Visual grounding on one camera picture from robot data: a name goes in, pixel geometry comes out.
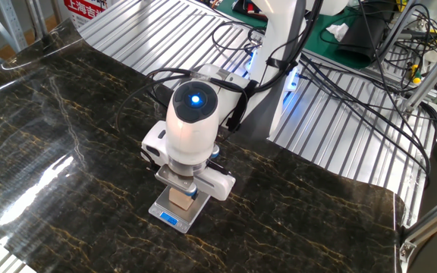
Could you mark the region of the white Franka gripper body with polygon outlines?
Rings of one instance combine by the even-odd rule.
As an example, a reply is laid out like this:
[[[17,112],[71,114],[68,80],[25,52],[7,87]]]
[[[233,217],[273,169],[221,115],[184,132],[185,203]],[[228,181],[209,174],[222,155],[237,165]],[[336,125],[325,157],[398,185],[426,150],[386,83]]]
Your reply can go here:
[[[217,200],[225,201],[236,181],[231,173],[209,159],[195,166],[175,162],[166,151],[165,128],[166,123],[158,121],[142,142],[142,155],[149,155],[158,165],[156,179],[186,196],[193,196],[200,191]]]

